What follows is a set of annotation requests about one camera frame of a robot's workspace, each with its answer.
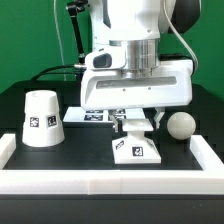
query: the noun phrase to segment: green wall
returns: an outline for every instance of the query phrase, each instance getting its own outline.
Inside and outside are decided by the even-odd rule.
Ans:
[[[65,63],[77,62],[70,18],[65,9],[71,0],[57,0]],[[61,65],[53,15],[53,0],[0,0],[0,92],[41,70]],[[193,82],[224,100],[223,0],[202,0],[198,23],[183,37],[199,59]],[[91,47],[88,12],[79,16],[85,52]],[[185,52],[173,35],[162,35],[162,53]]]

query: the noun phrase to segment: white cup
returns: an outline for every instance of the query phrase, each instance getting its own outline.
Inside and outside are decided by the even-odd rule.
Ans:
[[[59,116],[57,95],[50,90],[36,90],[26,94],[24,144],[33,147],[48,147],[64,140],[64,131]]]

